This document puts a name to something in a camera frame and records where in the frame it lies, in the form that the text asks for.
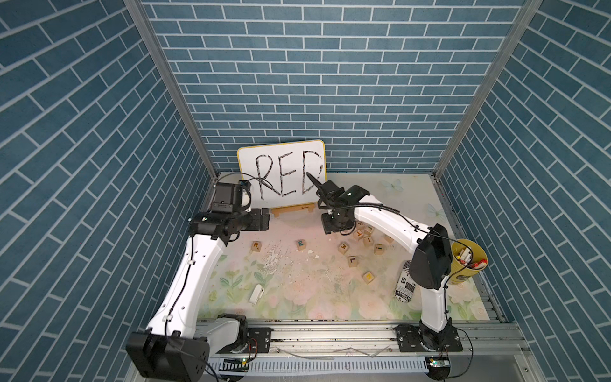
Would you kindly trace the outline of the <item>wooden block blue E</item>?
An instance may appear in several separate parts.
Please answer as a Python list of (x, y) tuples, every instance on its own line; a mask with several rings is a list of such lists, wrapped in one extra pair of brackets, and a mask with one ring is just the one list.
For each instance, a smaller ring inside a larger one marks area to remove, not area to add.
[(305, 240), (297, 240), (296, 245), (299, 251), (303, 251), (307, 248), (307, 242)]

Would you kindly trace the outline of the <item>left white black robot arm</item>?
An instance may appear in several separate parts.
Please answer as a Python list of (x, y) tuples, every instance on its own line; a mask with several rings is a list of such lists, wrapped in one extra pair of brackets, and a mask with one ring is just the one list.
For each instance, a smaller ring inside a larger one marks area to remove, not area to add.
[(267, 231), (268, 209), (251, 208), (251, 183), (218, 183), (207, 210), (189, 222), (186, 248), (162, 305), (143, 331), (130, 334), (126, 351), (144, 378), (199, 381), (213, 372), (208, 359), (219, 351), (249, 346), (243, 315), (224, 314), (197, 336), (200, 300), (220, 257), (245, 231)]

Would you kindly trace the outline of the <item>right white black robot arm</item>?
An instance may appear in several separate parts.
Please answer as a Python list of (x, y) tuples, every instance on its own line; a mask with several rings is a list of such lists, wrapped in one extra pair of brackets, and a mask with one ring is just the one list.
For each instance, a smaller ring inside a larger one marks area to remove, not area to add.
[(409, 275), (419, 287), (422, 313), (419, 333), (429, 350), (442, 351), (454, 339), (446, 308), (452, 251), (444, 226), (427, 226), (413, 221), (397, 209), (384, 205), (360, 186), (341, 188), (332, 181), (317, 187), (318, 208), (326, 234), (352, 229), (358, 222), (368, 224), (391, 237), (411, 254)]

